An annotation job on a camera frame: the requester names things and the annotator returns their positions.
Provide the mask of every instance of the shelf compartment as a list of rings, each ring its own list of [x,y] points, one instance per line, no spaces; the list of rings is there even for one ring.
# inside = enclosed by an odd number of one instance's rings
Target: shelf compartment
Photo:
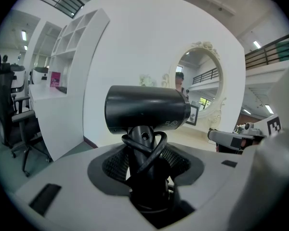
[[[68,58],[67,55],[56,57],[56,71],[61,73],[59,86],[67,87],[67,77],[69,75],[72,62],[73,58],[71,57],[71,54]]]
[[[75,33],[73,34],[71,40],[69,41],[69,44],[67,46],[67,49],[70,50],[70,49],[74,49],[77,47],[79,41],[80,41],[80,38],[84,32],[84,30],[86,29],[86,27],[82,27],[81,29],[78,29],[75,31]]]
[[[86,15],[82,18],[82,20],[81,20],[81,22],[79,23],[77,29],[82,28],[82,27],[84,27],[84,26],[87,26],[87,25],[89,24],[89,22],[91,21],[92,17],[94,16],[94,14],[96,13],[96,11],[92,11],[91,13],[86,14]]]
[[[59,38],[62,37],[62,35],[64,34],[64,31],[66,30],[66,27],[67,27],[67,25],[65,27],[63,27],[63,29],[61,30]]]
[[[61,41],[58,46],[57,54],[63,53],[66,51],[69,41],[72,38],[73,33],[69,33],[68,35],[61,38]]]
[[[57,48],[58,48],[58,45],[60,43],[60,39],[61,38],[58,38],[57,41],[56,41],[56,44],[54,45],[54,48],[53,48],[53,53],[55,53],[57,51]]]
[[[60,54],[56,54],[57,57],[66,58],[66,59],[73,59],[75,55],[76,49],[70,49]]]
[[[83,18],[83,16],[71,21],[71,23],[68,25],[64,35],[67,35],[73,31],[75,31],[82,18]]]

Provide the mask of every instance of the white curved wall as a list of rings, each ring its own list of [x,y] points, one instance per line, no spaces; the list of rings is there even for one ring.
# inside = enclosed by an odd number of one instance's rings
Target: white curved wall
[[[98,146],[120,142],[121,135],[111,135],[104,118],[110,86],[139,85],[139,75],[146,74],[160,87],[162,76],[180,60],[179,52],[198,41],[210,41],[226,67],[228,96],[220,127],[223,131],[233,129],[244,94],[244,50],[221,23],[183,0],[91,0],[77,16],[98,8],[105,10],[110,23],[94,53],[87,79],[85,137]]]

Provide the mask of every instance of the black mesh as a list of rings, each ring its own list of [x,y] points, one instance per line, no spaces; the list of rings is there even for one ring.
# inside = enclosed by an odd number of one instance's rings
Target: black mesh
[[[188,159],[167,147],[163,150],[162,157],[166,159],[171,167],[170,177],[172,179],[186,172],[191,167],[191,162]],[[121,182],[125,182],[126,180],[128,167],[129,158],[127,148],[107,158],[102,164],[102,169],[105,174]]]
[[[182,157],[181,155],[174,152],[173,150],[168,149],[167,147],[165,147],[165,149],[163,150],[162,156],[170,165],[170,177],[172,180],[178,175],[186,172],[191,167],[191,162],[188,159]]]
[[[1,136],[4,139],[7,139],[8,135],[10,134],[12,121],[11,121],[11,87],[8,88],[7,86],[2,86],[0,84],[0,126],[2,127],[4,134]]]
[[[120,150],[118,153],[107,158],[102,169],[109,177],[124,182],[126,173],[129,168],[129,158],[126,149]]]

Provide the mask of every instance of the pink box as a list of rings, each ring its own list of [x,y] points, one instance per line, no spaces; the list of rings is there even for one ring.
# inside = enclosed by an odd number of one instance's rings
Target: pink box
[[[50,86],[51,87],[58,87],[60,83],[60,75],[59,72],[52,72],[51,79],[50,79]]]

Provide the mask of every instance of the picture frame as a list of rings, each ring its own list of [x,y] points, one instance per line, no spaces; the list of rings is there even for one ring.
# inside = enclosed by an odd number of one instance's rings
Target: picture frame
[[[196,126],[197,118],[198,118],[198,110],[199,110],[198,106],[191,105],[191,115],[186,121],[187,124]]]

